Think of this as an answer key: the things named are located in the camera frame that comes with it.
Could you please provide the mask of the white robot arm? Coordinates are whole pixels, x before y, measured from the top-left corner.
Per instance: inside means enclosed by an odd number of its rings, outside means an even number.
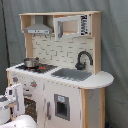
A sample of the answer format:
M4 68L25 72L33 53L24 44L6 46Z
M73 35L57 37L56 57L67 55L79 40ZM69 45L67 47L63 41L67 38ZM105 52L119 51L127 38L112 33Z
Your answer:
M7 87L0 95L0 128L37 128L34 119L25 114L21 83Z

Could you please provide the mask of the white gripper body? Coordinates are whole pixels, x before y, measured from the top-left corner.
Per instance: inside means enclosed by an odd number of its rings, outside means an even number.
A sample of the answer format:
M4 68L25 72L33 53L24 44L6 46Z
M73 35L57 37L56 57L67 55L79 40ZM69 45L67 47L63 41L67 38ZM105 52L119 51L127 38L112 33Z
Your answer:
M13 107L13 116L20 116L25 113L23 87L21 83L13 84L6 88L5 96L10 104L15 103Z

